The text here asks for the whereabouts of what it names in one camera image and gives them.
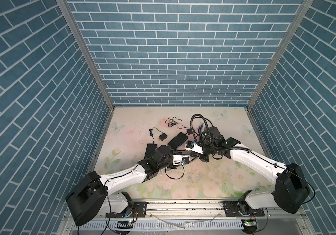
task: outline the brick wallpaper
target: brick wallpaper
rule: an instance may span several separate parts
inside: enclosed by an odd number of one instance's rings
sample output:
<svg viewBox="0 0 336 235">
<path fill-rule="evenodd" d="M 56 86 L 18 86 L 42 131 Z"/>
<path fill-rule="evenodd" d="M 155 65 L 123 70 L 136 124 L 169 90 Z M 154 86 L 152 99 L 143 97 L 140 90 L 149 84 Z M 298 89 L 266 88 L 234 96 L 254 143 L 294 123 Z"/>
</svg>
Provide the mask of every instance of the brick wallpaper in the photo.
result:
<svg viewBox="0 0 336 235">
<path fill-rule="evenodd" d="M 301 0 L 69 0 L 116 106 L 246 106 Z"/>
<path fill-rule="evenodd" d="M 55 0 L 0 0 L 0 234 L 54 234 L 109 109 Z"/>
<path fill-rule="evenodd" d="M 313 2 L 252 114 L 273 157 L 315 187 L 304 205 L 315 232 L 336 234 L 336 1 Z"/>
</svg>

